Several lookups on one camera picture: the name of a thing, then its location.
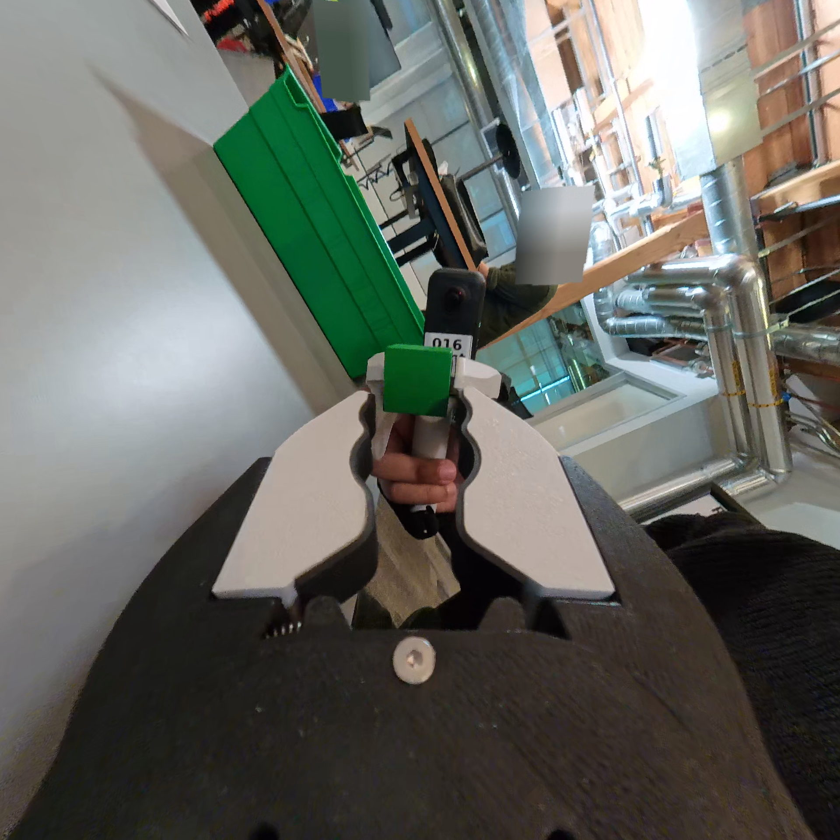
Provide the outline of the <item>green plastic bin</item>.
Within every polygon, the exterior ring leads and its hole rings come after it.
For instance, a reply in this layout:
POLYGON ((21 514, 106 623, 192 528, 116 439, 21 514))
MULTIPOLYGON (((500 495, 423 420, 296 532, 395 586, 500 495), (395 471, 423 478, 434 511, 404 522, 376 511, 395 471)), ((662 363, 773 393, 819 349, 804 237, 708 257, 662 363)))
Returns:
POLYGON ((423 343, 424 316, 291 70, 214 150, 350 377, 394 344, 423 343))

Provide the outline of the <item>person's right hand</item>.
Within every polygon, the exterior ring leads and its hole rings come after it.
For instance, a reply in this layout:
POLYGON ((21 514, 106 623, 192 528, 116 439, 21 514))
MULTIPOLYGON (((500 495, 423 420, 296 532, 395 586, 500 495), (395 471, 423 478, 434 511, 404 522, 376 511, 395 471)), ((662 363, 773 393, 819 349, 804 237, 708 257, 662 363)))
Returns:
POLYGON ((458 446, 448 444, 442 458, 423 458, 412 454, 413 423, 392 427, 385 452, 375 459, 372 475, 388 501, 410 508, 434 507, 438 513, 452 513, 457 507, 462 478, 456 465, 458 446))

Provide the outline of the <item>grey desk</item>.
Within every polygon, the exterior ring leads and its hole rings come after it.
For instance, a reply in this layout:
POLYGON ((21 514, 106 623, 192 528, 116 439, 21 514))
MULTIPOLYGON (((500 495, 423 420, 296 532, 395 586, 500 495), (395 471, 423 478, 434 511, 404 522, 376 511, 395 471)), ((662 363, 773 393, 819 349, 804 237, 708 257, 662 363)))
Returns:
POLYGON ((352 390, 214 153, 189 2, 2 2, 2 809, 103 638, 260 456, 352 390))

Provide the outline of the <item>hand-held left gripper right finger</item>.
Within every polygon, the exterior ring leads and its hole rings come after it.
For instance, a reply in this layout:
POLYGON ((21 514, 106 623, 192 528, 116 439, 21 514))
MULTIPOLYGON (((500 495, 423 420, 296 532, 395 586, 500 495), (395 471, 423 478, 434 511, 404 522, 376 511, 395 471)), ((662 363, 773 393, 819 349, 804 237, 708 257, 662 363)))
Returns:
POLYGON ((473 465, 461 487, 462 540, 538 599, 616 592, 561 459, 533 427, 475 387, 461 396, 473 465))

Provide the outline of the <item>large silver duct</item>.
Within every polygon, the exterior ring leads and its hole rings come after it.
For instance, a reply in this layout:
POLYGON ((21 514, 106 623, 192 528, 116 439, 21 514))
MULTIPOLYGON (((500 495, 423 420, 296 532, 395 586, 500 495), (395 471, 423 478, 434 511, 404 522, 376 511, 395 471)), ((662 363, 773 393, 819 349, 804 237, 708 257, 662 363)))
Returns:
POLYGON ((540 122, 522 3, 466 1, 465 7, 528 183, 534 191, 550 186, 556 171, 540 122))

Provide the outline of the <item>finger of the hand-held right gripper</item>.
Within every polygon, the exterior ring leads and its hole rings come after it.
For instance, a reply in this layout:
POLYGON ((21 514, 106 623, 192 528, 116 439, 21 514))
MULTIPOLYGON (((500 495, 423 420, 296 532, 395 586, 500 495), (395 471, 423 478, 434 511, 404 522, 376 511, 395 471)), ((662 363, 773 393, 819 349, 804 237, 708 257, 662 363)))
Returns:
POLYGON ((472 389, 483 397, 478 400, 478 407, 474 407, 474 404, 469 402, 469 411, 476 414, 481 422, 499 422, 503 412, 503 408, 497 402, 501 384, 501 374, 496 369, 476 360, 454 358, 451 381, 451 421, 453 423, 456 421, 464 390, 472 389))
POLYGON ((371 438, 373 461, 381 460, 390 440, 396 414, 384 407, 385 353, 377 353, 367 363, 365 385, 374 397, 374 432, 371 438))

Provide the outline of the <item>green cube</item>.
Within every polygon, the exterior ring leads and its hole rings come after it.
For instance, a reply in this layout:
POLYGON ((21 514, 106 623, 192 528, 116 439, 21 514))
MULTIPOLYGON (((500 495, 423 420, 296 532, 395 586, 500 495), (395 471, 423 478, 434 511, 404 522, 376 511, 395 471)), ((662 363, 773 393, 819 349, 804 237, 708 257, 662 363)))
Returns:
POLYGON ((446 417, 453 377, 452 350, 392 344, 384 352, 382 407, 386 413, 446 417))

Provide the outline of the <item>wooden beam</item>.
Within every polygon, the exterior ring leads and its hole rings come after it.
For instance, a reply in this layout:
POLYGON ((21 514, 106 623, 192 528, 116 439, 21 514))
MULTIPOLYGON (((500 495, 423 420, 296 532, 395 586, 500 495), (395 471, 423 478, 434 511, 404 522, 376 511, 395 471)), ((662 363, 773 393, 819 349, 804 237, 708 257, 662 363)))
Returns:
POLYGON ((689 213, 593 266, 584 268, 581 280, 560 284, 551 299, 544 302, 539 310, 501 333, 489 345, 509 338, 646 266, 665 262, 666 258, 702 238, 708 238, 705 214, 701 210, 689 213))

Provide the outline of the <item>silver ventilation ducts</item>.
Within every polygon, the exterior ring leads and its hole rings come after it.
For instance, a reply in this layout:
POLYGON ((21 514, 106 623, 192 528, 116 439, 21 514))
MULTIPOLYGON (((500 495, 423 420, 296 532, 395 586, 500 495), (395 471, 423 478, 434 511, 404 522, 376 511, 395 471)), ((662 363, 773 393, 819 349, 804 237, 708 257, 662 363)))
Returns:
POLYGON ((792 470, 769 303, 758 266, 714 255, 650 266, 620 290, 593 295, 601 330, 616 338, 704 342, 727 411, 733 456, 646 490, 643 504, 714 482, 732 497, 785 483, 792 470))

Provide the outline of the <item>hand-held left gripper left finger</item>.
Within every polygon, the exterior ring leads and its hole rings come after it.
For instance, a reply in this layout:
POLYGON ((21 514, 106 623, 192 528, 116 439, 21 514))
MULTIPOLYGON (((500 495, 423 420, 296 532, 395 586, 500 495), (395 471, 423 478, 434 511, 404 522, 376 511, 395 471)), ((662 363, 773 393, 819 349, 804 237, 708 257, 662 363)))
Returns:
POLYGON ((217 599, 276 599, 295 615, 318 596, 344 604, 371 581, 374 420, 374 401, 341 401, 278 447, 213 583, 217 599))

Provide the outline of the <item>wooden top table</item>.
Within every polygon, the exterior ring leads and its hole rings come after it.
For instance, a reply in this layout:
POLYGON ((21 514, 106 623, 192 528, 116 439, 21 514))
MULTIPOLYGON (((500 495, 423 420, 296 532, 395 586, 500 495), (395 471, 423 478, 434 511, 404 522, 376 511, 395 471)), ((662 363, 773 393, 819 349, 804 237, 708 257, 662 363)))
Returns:
POLYGON ((455 208, 455 186, 445 190, 432 146, 412 119, 404 122, 404 133, 405 150, 391 160, 398 184, 396 195, 404 209, 383 223, 386 228, 405 219, 411 222, 386 242, 396 264, 404 266, 435 253, 445 268, 477 270, 484 256, 470 245, 467 213, 455 208))

